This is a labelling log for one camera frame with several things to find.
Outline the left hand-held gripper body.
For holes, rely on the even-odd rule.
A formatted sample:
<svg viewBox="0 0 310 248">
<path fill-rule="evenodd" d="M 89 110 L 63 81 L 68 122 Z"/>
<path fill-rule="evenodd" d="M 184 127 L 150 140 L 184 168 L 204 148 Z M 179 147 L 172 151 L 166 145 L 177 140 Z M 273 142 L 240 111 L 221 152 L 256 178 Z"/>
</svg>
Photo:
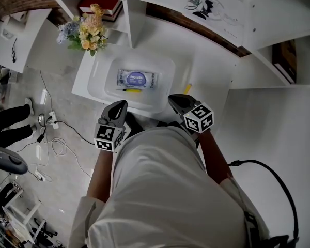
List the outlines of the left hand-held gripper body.
<svg viewBox="0 0 310 248">
<path fill-rule="evenodd" d="M 94 142 L 100 150 L 116 152 L 125 135 L 128 103 L 121 100 L 108 105 L 95 126 Z"/>
</svg>

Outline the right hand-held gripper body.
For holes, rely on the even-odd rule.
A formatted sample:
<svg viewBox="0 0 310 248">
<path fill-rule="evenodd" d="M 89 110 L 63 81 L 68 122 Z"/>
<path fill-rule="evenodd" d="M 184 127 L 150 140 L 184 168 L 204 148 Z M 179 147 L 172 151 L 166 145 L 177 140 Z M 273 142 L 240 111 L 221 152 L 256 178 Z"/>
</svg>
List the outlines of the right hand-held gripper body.
<svg viewBox="0 0 310 248">
<path fill-rule="evenodd" d="M 203 133 L 214 124 L 213 110 L 190 95 L 172 94 L 168 102 L 180 116 L 182 125 L 192 133 Z"/>
</svg>

